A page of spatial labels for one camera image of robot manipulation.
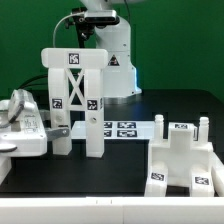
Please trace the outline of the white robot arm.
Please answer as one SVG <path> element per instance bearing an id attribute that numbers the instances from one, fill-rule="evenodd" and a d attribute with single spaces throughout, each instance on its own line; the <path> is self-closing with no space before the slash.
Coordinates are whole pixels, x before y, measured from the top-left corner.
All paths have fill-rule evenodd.
<path id="1" fill-rule="evenodd" d="M 51 128 L 45 129 L 32 94 L 15 90 L 0 101 L 0 155 L 39 156 L 47 152 L 67 155 L 72 150 L 72 111 L 85 113 L 86 155 L 104 154 L 104 104 L 123 102 L 141 93 L 131 63 L 131 27 L 112 9 L 125 0 L 80 0 L 85 7 L 70 16 L 79 26 L 81 41 L 96 34 L 96 47 L 58 48 L 41 52 L 48 69 Z"/>

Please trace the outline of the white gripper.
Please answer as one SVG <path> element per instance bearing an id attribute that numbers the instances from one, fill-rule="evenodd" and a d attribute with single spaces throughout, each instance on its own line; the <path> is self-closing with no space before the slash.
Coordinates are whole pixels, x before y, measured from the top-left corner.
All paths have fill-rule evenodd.
<path id="1" fill-rule="evenodd" d="M 68 127 L 44 128 L 35 102 L 20 100 L 0 112 L 0 155 L 35 157 L 47 152 L 47 140 L 68 137 Z"/>

